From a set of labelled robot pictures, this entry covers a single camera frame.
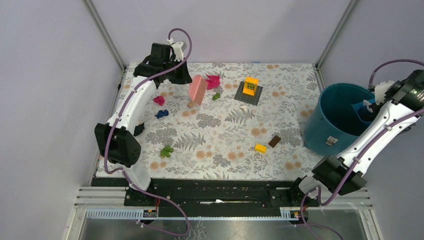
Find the pink hand broom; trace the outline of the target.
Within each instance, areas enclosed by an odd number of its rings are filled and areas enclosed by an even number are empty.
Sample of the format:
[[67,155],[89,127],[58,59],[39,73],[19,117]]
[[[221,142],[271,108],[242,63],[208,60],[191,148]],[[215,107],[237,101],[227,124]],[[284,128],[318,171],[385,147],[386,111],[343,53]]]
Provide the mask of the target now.
[[207,82],[201,75],[195,75],[192,78],[192,83],[189,86],[188,96],[190,101],[195,102],[197,105],[201,105],[207,90]]

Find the blue dustpan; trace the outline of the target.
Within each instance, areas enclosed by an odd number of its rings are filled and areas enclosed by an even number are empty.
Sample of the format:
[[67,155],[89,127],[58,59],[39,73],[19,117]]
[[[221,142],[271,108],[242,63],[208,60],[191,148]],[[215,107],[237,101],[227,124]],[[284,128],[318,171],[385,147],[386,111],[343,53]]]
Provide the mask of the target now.
[[361,102],[351,104],[352,108],[354,109],[356,115],[358,118],[367,125],[370,125],[374,118],[373,118],[373,109],[369,106],[374,104],[376,100],[374,98],[366,100],[364,99]]

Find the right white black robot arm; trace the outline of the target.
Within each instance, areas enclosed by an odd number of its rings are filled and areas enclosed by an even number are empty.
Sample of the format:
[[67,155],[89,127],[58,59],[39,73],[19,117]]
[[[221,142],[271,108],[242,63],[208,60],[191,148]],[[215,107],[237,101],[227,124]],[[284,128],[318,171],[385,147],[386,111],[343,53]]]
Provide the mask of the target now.
[[337,156],[325,156],[312,169],[312,176],[302,178],[298,186],[287,191],[287,201],[299,206],[307,194],[313,199],[322,188],[341,196],[361,189],[367,183],[363,175],[376,156],[423,114],[424,71],[418,69],[389,86],[383,104],[364,133]]

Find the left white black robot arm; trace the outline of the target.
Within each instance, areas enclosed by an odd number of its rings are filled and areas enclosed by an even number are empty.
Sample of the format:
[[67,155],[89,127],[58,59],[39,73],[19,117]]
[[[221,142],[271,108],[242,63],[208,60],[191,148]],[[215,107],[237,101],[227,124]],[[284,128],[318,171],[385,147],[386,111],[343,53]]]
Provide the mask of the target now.
[[100,155],[122,170],[136,199],[144,206],[152,204],[155,192],[149,188],[151,177],[140,160],[141,145],[135,132],[141,131],[139,117],[157,88],[165,80],[185,85],[192,82],[184,62],[184,41],[169,39],[166,44],[153,43],[148,55],[133,72],[130,88],[115,113],[106,123],[98,123],[94,134]]

